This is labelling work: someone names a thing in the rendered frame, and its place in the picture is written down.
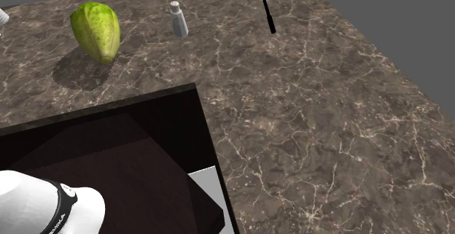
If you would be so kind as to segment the grey salt shaker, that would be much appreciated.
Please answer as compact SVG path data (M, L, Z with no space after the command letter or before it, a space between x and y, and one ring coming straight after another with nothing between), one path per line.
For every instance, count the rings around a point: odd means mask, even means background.
M186 37L189 34L189 30L184 18L183 11L180 9L179 2L172 1L170 3L170 8L174 34L181 38Z

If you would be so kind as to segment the green romaine lettuce head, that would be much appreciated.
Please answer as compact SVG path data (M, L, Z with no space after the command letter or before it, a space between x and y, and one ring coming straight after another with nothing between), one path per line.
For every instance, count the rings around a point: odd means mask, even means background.
M86 2L70 15L79 46L95 61L110 64L120 48L120 24L115 11L98 2Z

